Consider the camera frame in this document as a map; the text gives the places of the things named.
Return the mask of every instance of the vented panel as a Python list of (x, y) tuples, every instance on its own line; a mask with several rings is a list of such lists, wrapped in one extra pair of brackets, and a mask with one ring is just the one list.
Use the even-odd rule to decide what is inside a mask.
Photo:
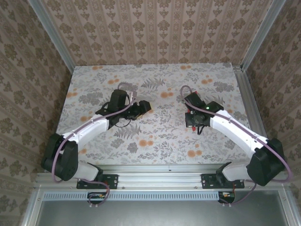
[[(46, 192), (43, 201), (86, 201), (88, 192)], [(218, 192), (111, 192), (110, 201), (219, 200)]]

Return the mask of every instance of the floral tablecloth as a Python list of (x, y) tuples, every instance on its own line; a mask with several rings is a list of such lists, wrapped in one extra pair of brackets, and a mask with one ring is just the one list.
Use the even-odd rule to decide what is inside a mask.
[[(127, 127), (113, 127), (79, 150), (79, 160), (93, 164), (205, 164), (242, 161), (245, 153), (222, 133), (205, 127), (199, 136), (185, 127), (187, 111), (180, 97), (189, 85), (209, 103), (223, 105), (249, 126), (232, 65), (169, 64), (107, 65), (75, 68), (57, 133), (68, 132), (89, 120), (109, 101), (120, 82), (138, 92), (152, 110)], [(118, 125), (127, 124), (121, 120)]]

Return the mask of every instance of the wall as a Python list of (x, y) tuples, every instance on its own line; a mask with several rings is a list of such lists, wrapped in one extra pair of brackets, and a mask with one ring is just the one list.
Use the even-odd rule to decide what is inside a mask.
[(283, 143), (300, 205), (301, 1), (286, 1), (247, 74), (268, 136)]
[(24, 214), (70, 73), (26, 0), (0, 1), (0, 225)]
[(43, 0), (75, 65), (240, 64), (272, 0)]

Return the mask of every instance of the cable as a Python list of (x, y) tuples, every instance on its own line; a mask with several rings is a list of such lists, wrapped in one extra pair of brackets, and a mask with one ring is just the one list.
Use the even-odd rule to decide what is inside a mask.
[(127, 127), (127, 126), (131, 123), (131, 121), (132, 121), (132, 120), (130, 120), (130, 121), (128, 122), (128, 124), (125, 125), (125, 126), (118, 126), (118, 125), (116, 125), (116, 124), (115, 124), (115, 126), (118, 127), (118, 128), (124, 128), (124, 127)]
[(129, 84), (127, 82), (123, 81), (123, 82), (121, 82), (121, 83), (118, 84), (117, 89), (119, 89), (121, 85), (129, 85)]
[(228, 203), (226, 200), (221, 199), (221, 198), (220, 198), (220, 200), (222, 200), (223, 202), (225, 202), (225, 203), (228, 204), (229, 206), (239, 204), (239, 203), (241, 203), (243, 200), (245, 200), (245, 199), (246, 199), (246, 198), (247, 198), (247, 197), (255, 190), (256, 187), (257, 187), (257, 184), (254, 183), (254, 187), (252, 187), (252, 189), (248, 192), (248, 194), (246, 194), (244, 198), (242, 198), (241, 200), (238, 200), (238, 201), (236, 201), (236, 202)]
[[(82, 181), (84, 181), (86, 183), (91, 183), (91, 184), (100, 184), (100, 185), (103, 185), (103, 186), (105, 186), (107, 188), (107, 193), (106, 193), (105, 198), (98, 205), (102, 205), (108, 199), (108, 197), (110, 195), (110, 187), (107, 184), (105, 184), (103, 182), (100, 182), (100, 181), (90, 181), (90, 180), (86, 180), (86, 179), (82, 179)], [(90, 206), (92, 206), (91, 197), (94, 196), (94, 195), (97, 195), (97, 194), (98, 193), (92, 193), (92, 194), (90, 194), (89, 199), (88, 199), (88, 203), (90, 204)]]
[(130, 96), (127, 94), (127, 99), (128, 99), (128, 102), (130, 103)]
[(233, 190), (232, 190), (232, 192), (234, 193), (234, 197), (235, 197), (235, 184), (234, 184), (234, 182), (233, 182)]
[(199, 126), (198, 126), (198, 135), (201, 135), (201, 133), (202, 133), (204, 127), (205, 127), (205, 126), (202, 126), (201, 131), (200, 131), (200, 130), (199, 130)]
[(206, 111), (204, 109), (201, 109), (201, 108), (197, 108), (195, 106), (193, 106), (192, 104), (190, 104), (187, 100), (185, 100), (184, 96), (183, 96), (183, 88), (189, 88), (190, 91), (191, 91), (191, 88), (187, 85), (185, 86), (182, 86), (181, 89), (180, 89), (180, 94), (181, 94), (181, 97), (182, 99), (184, 100), (185, 104), (187, 104), (189, 107), (192, 107), (193, 109), (195, 110), (198, 110), (200, 112), (204, 112), (206, 114), (212, 114), (214, 116), (218, 116), (218, 117), (221, 117), (223, 119), (226, 119), (228, 120), (229, 122), (233, 123), (234, 125), (236, 125), (239, 129), (241, 129), (242, 131), (244, 131), (246, 134), (248, 134), (251, 138), (253, 138), (255, 141), (259, 142), (260, 144), (262, 144), (263, 146), (265, 146), (270, 152), (272, 152), (281, 162), (282, 164), (285, 166), (287, 172), (288, 172), (288, 175), (287, 175), (287, 178), (284, 179), (284, 180), (278, 180), (278, 179), (273, 179), (272, 181), (276, 181), (276, 182), (279, 182), (279, 183), (286, 183), (288, 181), (291, 180), (291, 178), (293, 177), (293, 173), (290, 169), (290, 167), (287, 165), (287, 163), (285, 162), (285, 160), (277, 153), (275, 152), (270, 146), (268, 146), (266, 143), (264, 143), (263, 141), (261, 141), (260, 139), (257, 140), (257, 137), (249, 132), (248, 130), (246, 130), (244, 127), (242, 127), (239, 123), (235, 122), (235, 121), (232, 121), (231, 118), (229, 117), (226, 117), (224, 115), (221, 115), (221, 114), (218, 114), (218, 113), (213, 113), (213, 112), (210, 112), (210, 111)]
[(56, 154), (55, 154), (55, 157), (54, 157), (54, 160), (53, 160), (53, 165), (52, 165), (52, 169), (51, 169), (51, 176), (52, 176), (52, 179), (54, 182), (56, 183), (61, 183), (62, 180), (56, 180), (55, 178), (55, 165), (56, 165), (56, 162), (57, 162), (57, 158), (58, 158), (58, 155), (60, 153), (60, 151), (62, 150), (63, 146), (65, 145), (65, 143), (71, 138), (73, 137), (74, 135), (76, 135), (78, 132), (80, 132), (82, 129), (84, 129), (85, 127), (87, 127), (88, 125), (92, 124), (92, 123), (95, 123), (96, 121), (99, 121), (99, 120), (102, 120), (104, 118), (107, 118), (107, 117), (110, 117), (110, 116), (114, 116), (116, 114), (120, 114), (124, 111), (126, 111), (128, 108), (130, 108), (130, 106), (134, 103), (135, 101), (135, 98), (133, 98), (133, 100), (130, 102), (130, 104), (128, 106), (126, 106), (124, 109), (118, 111), (118, 112), (115, 112), (115, 113), (111, 113), (111, 114), (108, 114), (108, 115), (105, 115), (105, 116), (100, 116), (98, 118), (95, 118), (95, 119), (90, 119), (90, 121), (88, 121), (86, 124), (82, 125), (81, 127), (79, 127), (77, 130), (75, 130), (73, 133), (71, 133), (69, 136), (67, 136), (60, 144), (60, 146), (58, 147), (57, 151), (56, 151)]

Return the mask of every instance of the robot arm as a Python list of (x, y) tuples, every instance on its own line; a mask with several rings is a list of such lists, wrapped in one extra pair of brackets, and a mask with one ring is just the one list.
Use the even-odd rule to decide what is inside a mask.
[(136, 95), (137, 93), (135, 92), (131, 92), (128, 95), (123, 90), (114, 90), (110, 101), (105, 103), (89, 121), (63, 135), (56, 133), (51, 135), (42, 159), (42, 168), (51, 172), (54, 164), (54, 157), (59, 146), (67, 137), (70, 137), (70, 135), (73, 134), (73, 136), (64, 144), (62, 148), (63, 151), (57, 158), (55, 175), (64, 181), (68, 181), (71, 178), (102, 181), (103, 170), (90, 163), (79, 162), (78, 150), (81, 150), (87, 142), (99, 134), (116, 125), (121, 118), (136, 120), (139, 116), (147, 113), (151, 109), (151, 105), (144, 100), (140, 101), (139, 105), (133, 103), (126, 111), (122, 112), (122, 110), (125, 110), (127, 107), (125, 105), (126, 98), (128, 97), (129, 102), (131, 103)]
[[(185, 114), (186, 127), (211, 126), (230, 138), (234, 143), (242, 148), (251, 159), (249, 162), (243, 163), (228, 162), (219, 168), (216, 172), (216, 177), (221, 185), (227, 181), (244, 179), (252, 180), (261, 186), (265, 186), (279, 172), (284, 170), (285, 167), (283, 163), (263, 144), (258, 142), (258, 140), (261, 140), (284, 159), (282, 144), (279, 140), (275, 138), (269, 140), (266, 137), (256, 134), (235, 120), (218, 103), (213, 101), (206, 105), (196, 93), (189, 94), (185, 100), (197, 108), (223, 115), (225, 118), (230, 118), (230, 120), (226, 120), (220, 116), (197, 111), (186, 105), (190, 110), (189, 113)], [(239, 129), (233, 122), (239, 124), (243, 130)], [(254, 135), (256, 139), (254, 140), (248, 133), (246, 133), (246, 131)]]

